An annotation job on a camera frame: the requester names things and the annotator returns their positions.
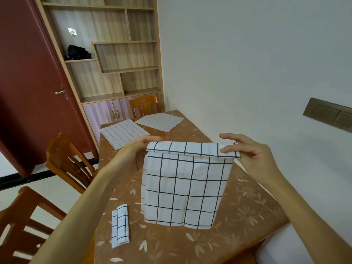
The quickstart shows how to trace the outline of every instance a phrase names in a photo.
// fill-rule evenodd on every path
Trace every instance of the black floor border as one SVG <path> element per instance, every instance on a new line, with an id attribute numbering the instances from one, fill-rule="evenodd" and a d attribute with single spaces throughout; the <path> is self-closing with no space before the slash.
<path id="1" fill-rule="evenodd" d="M 88 160 L 89 163 L 91 165 L 95 165 L 99 163 L 99 159 L 98 158 L 91 158 Z M 5 189 L 9 189 L 12 187 L 16 187 L 19 185 L 23 185 L 29 182 L 35 182 L 41 179 L 46 179 L 49 177 L 55 176 L 55 173 L 53 173 L 51 170 L 46 170 L 46 171 L 42 171 L 39 173 L 35 173 L 32 174 L 28 177 L 21 177 L 21 175 L 19 173 L 15 173 L 15 174 L 11 174 L 11 175 L 7 175 L 7 176 L 3 176 L 0 177 L 0 191 L 1 190 L 5 190 Z"/>

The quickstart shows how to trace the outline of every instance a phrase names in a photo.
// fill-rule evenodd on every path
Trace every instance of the red door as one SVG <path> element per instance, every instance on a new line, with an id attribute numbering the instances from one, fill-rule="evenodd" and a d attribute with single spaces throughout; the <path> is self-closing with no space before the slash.
<path id="1" fill-rule="evenodd" d="M 0 0 L 0 26 L 3 145 L 27 174 L 45 162 L 46 147 L 59 132 L 67 133 L 81 151 L 96 155 L 34 0 Z M 69 101 L 65 94 L 54 94 L 61 85 Z"/>

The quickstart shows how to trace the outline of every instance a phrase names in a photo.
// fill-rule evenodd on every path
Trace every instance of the person's left hand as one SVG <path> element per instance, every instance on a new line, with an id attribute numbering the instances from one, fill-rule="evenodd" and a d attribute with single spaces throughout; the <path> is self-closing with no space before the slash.
<path id="1" fill-rule="evenodd" d="M 107 174 L 116 183 L 123 180 L 126 173 L 132 170 L 132 163 L 137 152 L 146 149 L 149 142 L 159 142 L 161 140 L 160 136 L 147 135 L 126 143 L 99 173 Z"/>

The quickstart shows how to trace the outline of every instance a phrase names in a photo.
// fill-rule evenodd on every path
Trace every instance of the hand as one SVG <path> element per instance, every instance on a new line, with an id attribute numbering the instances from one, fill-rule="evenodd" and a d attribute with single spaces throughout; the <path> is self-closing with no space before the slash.
<path id="1" fill-rule="evenodd" d="M 130 174 L 137 152 L 146 149 L 149 142 L 161 140 L 160 136 L 147 135 L 126 143 L 99 173 L 108 174 L 114 183 L 123 180 L 126 173 Z"/>
<path id="2" fill-rule="evenodd" d="M 239 144 L 226 146 L 220 152 L 240 151 L 240 163 L 244 166 L 248 175 L 264 187 L 285 180 L 268 145 L 253 141 L 243 134 L 221 133 L 219 137 L 239 141 Z"/>

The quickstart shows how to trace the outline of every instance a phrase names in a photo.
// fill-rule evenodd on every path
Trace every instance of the table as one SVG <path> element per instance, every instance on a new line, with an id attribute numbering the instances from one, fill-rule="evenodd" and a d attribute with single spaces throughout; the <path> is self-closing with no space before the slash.
<path id="1" fill-rule="evenodd" d="M 183 117 L 170 132 L 140 125 L 164 141 L 211 142 L 179 111 L 167 114 Z M 104 167 L 117 151 L 100 134 L 99 168 Z M 143 167 L 143 158 L 137 159 Z M 254 246 L 288 222 L 274 198 L 233 164 L 226 189 L 209 230 L 170 227 L 144 222 L 140 213 L 142 170 L 119 184 L 108 202 L 95 233 L 95 263 L 222 263 Z M 111 248 L 111 212 L 128 205 L 130 243 Z"/>

